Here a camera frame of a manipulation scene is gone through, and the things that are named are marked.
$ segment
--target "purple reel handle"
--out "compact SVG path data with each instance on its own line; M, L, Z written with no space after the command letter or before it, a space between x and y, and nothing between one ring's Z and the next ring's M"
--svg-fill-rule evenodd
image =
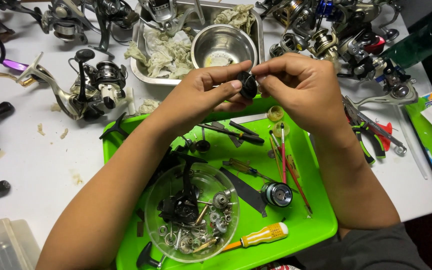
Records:
M18 62L15 62L13 60L9 60L9 59L3 60L3 66L5 66L7 68L14 69L14 70L18 70L21 72L25 71L26 68L28 67L28 65L26 65L26 64L18 63Z

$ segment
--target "hand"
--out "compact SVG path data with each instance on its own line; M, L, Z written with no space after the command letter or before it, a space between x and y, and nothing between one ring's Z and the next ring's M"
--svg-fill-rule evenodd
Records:
M188 133L211 112L240 112L253 103L239 94L243 87L235 80L238 73L251 67L244 61L224 67L192 70L171 91L148 119L162 125L173 136Z
M330 138L349 127L331 62L286 53L251 72L261 85L261 96L272 96L307 132Z

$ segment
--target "stainless steel tray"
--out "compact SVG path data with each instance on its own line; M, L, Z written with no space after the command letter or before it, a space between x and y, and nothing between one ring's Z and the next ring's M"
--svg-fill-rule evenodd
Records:
M184 11L189 6L194 5L194 2L192 0L189 1L178 0L176 3L177 3L178 11ZM231 4L223 4L223 3L207 2L207 1L200 1L200 3L202 7L202 13L204 14L204 17L206 19L206 24L201 25L201 22L199 21L196 13L190 14L188 16L188 20L186 21L186 25L194 29L196 32L199 32L199 30L209 25L212 25L213 21L216 19L216 16L220 14L223 10L232 9L235 6ZM153 20L149 12L146 9L142 8L139 3L136 5L134 11L139 13L141 18L145 19L146 21ZM259 63L262 63L265 61L265 46L263 41L263 22L261 21L261 17L259 17L259 14L254 9L251 9L250 12L256 17L256 21L253 23L251 27L250 37L253 40L254 44L256 45L256 51L258 53L258 61ZM149 55L146 52L145 39L143 37L143 26L144 23L139 22L139 27L137 26L134 27L132 40L136 42L141 52L149 59ZM159 77L159 78L148 77L147 68L134 58L130 59L130 65L134 75L144 83L152 84L152 85L175 86L181 82L181 80L168 79L165 77Z

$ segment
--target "grey sleeve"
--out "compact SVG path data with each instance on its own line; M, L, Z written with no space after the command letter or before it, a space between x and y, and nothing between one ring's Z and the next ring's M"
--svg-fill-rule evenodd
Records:
M351 230L342 244L346 270L430 270L402 223L381 230Z

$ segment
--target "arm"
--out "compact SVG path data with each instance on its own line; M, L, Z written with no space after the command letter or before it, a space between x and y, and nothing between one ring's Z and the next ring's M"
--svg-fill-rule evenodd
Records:
M256 66L252 73L262 85L263 97L274 97L299 127L314 135L341 236L351 229L398 224L398 212L346 120L332 63L286 53Z
M239 111L251 103L239 94L239 81L212 89L250 66L246 61L191 71L71 200L49 233L36 270L107 267L117 254L144 187L171 142L213 110Z

